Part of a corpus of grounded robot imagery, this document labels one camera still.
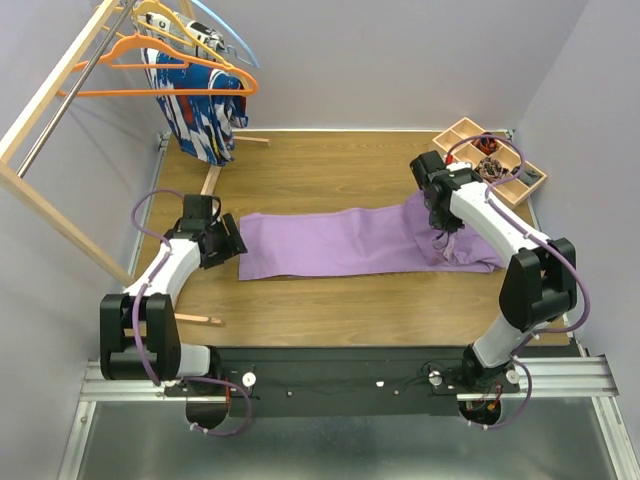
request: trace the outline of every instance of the black and white garment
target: black and white garment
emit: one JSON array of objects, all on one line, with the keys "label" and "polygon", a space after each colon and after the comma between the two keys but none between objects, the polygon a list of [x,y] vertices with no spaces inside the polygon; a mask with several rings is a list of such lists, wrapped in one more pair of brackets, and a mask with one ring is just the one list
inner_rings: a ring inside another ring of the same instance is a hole
[{"label": "black and white garment", "polygon": [[[178,20],[180,20],[182,26],[196,39],[207,45],[214,52],[219,53],[223,58],[226,58],[227,47],[224,44],[224,37],[222,36],[222,34],[216,32],[212,28],[207,27],[206,25],[203,25],[200,22],[196,22],[195,20],[182,15],[179,12],[173,12],[173,14],[178,18]],[[169,19],[167,19],[167,17],[165,17],[164,15],[160,15],[158,13],[146,13],[144,15],[138,15],[134,18],[135,28],[141,34],[157,38],[158,40],[162,40],[167,45],[170,45],[173,49],[177,50],[178,52],[184,53],[185,55],[191,55],[193,57],[203,58],[205,60],[211,60],[214,62],[218,61],[217,58],[214,58],[211,54],[203,50],[199,45],[185,45],[184,43],[178,42],[169,36],[162,35],[162,33],[157,32],[156,30],[150,29],[147,24],[182,40],[185,40],[190,44],[190,39],[188,39],[184,35],[182,30],[174,25],[171,21],[169,21]]]}]

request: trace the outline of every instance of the blue hanger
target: blue hanger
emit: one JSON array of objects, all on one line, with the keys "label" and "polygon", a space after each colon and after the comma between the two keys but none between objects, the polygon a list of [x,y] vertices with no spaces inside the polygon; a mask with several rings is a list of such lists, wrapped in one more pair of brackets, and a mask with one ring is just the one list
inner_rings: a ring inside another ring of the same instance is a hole
[{"label": "blue hanger", "polygon": [[228,52],[233,52],[233,54],[236,56],[236,58],[238,60],[240,60],[241,62],[244,62],[244,63],[246,63],[248,65],[251,65],[253,68],[260,68],[260,64],[258,63],[258,60],[256,59],[256,56],[253,54],[253,52],[249,48],[249,45],[247,45],[247,43],[244,40],[242,40],[240,35],[238,35],[233,30],[233,28],[231,28],[229,25],[227,25],[227,23],[224,20],[222,20],[222,18],[220,18],[216,13],[213,12],[213,10],[211,10],[209,7],[207,7],[205,4],[203,4],[200,0],[191,0],[191,3],[194,3],[195,5],[200,7],[200,9],[204,13],[209,15],[222,28],[224,28],[229,33],[229,35],[231,35],[233,37],[233,39],[242,47],[242,49],[247,53],[247,55],[249,55],[249,60],[245,60],[244,58],[240,58],[238,56],[238,52],[236,51],[235,47],[233,47],[233,45],[226,45]]}]

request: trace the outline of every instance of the metal rod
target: metal rod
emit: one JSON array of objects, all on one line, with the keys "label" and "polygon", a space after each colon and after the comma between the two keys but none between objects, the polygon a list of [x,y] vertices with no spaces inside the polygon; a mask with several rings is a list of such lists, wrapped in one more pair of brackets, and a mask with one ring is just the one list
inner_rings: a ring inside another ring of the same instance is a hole
[{"label": "metal rod", "polygon": [[135,3],[136,3],[136,0],[127,0],[126,5],[122,9],[122,12],[120,13],[120,16],[118,17],[116,22],[113,24],[113,27],[111,27],[111,30],[109,31],[107,36],[104,37],[104,40],[102,40],[102,42],[100,43],[96,51],[93,53],[93,55],[89,59],[89,62],[84,67],[84,69],[80,73],[80,76],[76,80],[76,83],[73,84],[73,86],[69,90],[69,93],[67,93],[67,95],[64,97],[64,100],[58,107],[58,110],[56,110],[56,113],[53,115],[51,120],[49,120],[49,123],[47,124],[47,126],[44,127],[44,130],[42,130],[42,133],[40,134],[36,142],[33,144],[33,147],[31,147],[31,150],[29,150],[29,153],[27,154],[24,161],[20,165],[20,168],[18,168],[18,171],[16,173],[20,178],[24,178],[26,173],[29,171],[29,168],[31,168],[31,165],[35,161],[36,157],[42,151],[44,144],[47,143],[47,140],[49,140],[49,137],[58,126],[58,123],[60,123],[60,120],[62,119],[63,115],[69,109],[69,105],[71,105],[71,102],[73,101],[73,99],[76,97],[76,95],[82,88],[82,85],[84,85],[84,82],[89,77],[89,74],[91,73],[93,68],[98,64],[98,61],[100,60],[100,56],[107,49],[107,47],[109,46],[109,43],[111,42],[111,40],[113,40],[113,37],[115,37],[116,32],[118,31],[118,28],[120,27],[120,25],[122,25],[122,22],[124,22],[124,19],[127,18],[129,13],[133,9],[133,6],[135,5]]}]

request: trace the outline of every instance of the wall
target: wall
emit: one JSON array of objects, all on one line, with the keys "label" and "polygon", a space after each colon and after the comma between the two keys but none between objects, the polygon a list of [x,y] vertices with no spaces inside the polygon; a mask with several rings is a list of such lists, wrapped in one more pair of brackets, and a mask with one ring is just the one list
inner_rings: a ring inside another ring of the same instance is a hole
[{"label": "wall", "polygon": [[535,197],[542,227],[577,246],[593,313],[580,337],[606,353],[640,451],[638,178],[640,3],[591,0],[518,127],[549,173]]},{"label": "wall", "polygon": [[356,129],[514,126],[586,4],[203,1],[262,64],[251,128]]},{"label": "wall", "polygon": [[[13,2],[0,16],[0,134],[28,102],[92,13],[86,0]],[[140,83],[95,70],[91,84]],[[50,108],[34,129],[53,114]],[[78,99],[26,180],[125,267],[128,214],[148,191],[155,134],[167,130],[151,98]],[[16,168],[35,140],[14,157]],[[0,465],[2,479],[55,478],[88,358],[97,357],[98,305],[114,281],[0,189]]]}]

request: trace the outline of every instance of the purple cloth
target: purple cloth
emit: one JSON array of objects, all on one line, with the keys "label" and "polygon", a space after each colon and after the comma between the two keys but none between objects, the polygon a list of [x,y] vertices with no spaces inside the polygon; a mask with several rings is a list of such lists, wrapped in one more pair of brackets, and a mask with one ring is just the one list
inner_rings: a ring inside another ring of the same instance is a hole
[{"label": "purple cloth", "polygon": [[341,277],[391,272],[484,272],[504,265],[470,227],[447,235],[429,227],[421,192],[402,205],[338,213],[240,219],[248,253],[240,280],[279,275]]}]

